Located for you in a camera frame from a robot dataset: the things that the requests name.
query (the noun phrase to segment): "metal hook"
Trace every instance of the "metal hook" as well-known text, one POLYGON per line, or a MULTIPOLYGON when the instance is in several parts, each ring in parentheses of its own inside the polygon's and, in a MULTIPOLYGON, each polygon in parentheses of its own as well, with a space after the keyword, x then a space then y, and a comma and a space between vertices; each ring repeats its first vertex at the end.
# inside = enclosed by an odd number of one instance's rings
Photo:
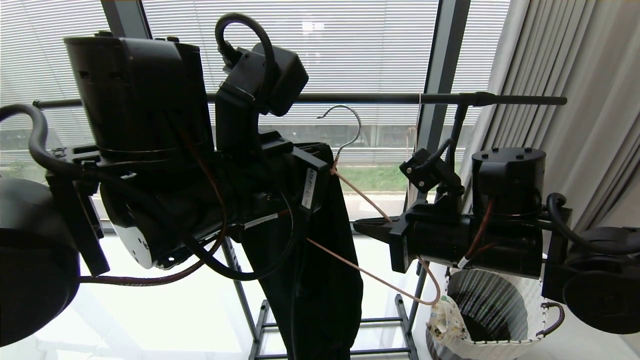
POLYGON ((349 110, 356 117, 356 120, 358 121, 358 133, 356 134, 356 136, 350 142, 344 144, 343 146, 340 146, 340 148, 338 149, 338 152, 335 155, 335 161, 333 163, 337 163, 338 162, 338 158, 340 157, 340 152, 342 152, 342 150, 345 147, 351 145, 352 143, 355 143, 356 140, 358 140, 358 138, 360 137, 360 132, 362 131, 362 120, 360 120, 360 116, 358 115, 358 113, 354 109, 352 109, 352 108, 350 108, 349 106, 346 106, 346 105, 342 105, 342 104, 333 105, 331 108, 329 108, 324 113, 324 115, 318 116, 317 119, 325 118, 329 114, 329 112, 331 112, 335 108, 345 108, 345 109, 349 110))

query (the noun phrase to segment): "cable connector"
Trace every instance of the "cable connector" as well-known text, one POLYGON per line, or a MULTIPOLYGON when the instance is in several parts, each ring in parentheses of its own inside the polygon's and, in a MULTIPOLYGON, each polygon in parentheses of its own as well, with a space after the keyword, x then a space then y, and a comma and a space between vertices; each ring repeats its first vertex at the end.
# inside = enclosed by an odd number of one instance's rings
POLYGON ((467 259, 466 256, 463 256, 462 259, 460 259, 460 261, 458 262, 458 268, 464 269, 468 262, 469 262, 469 259, 467 259))

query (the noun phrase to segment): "black cylindrical motor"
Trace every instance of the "black cylindrical motor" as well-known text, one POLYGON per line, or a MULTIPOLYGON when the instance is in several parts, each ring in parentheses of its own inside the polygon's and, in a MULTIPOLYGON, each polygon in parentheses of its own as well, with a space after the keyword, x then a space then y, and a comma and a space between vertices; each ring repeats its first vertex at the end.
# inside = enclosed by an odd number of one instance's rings
POLYGON ((103 157, 174 157, 180 151, 177 125, 193 145, 213 150, 200 49, 176 41, 113 38, 109 33, 65 39, 103 157))
POLYGON ((494 200, 494 218, 536 217, 542 211, 544 151, 530 147, 493 148, 472 156, 473 212, 484 215, 494 200))

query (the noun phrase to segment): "black garment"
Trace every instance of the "black garment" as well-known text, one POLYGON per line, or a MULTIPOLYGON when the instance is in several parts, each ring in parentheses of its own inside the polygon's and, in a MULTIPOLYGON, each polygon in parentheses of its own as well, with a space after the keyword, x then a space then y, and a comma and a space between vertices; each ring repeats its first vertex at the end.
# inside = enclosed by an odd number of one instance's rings
MULTIPOLYGON (((299 145, 332 164, 326 144, 299 145)), ((353 263, 357 262, 340 181, 330 176, 322 208, 310 221, 308 237, 353 263)), ((289 241, 291 221, 280 218, 251 227, 243 247, 254 269, 272 263, 289 241)), ((349 359, 362 315, 360 272, 305 239, 273 274, 261 279, 289 359, 349 359)))

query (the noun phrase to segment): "grass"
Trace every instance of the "grass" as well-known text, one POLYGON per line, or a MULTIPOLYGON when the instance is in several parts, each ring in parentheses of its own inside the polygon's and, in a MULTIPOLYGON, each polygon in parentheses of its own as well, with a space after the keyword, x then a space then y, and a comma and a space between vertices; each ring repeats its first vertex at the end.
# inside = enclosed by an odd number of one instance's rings
MULTIPOLYGON (((339 166, 338 171, 363 192, 405 192, 407 179, 398 165, 339 166)), ((456 163, 456 173, 460 163, 456 163)), ((347 186, 345 192, 351 191, 347 186)))

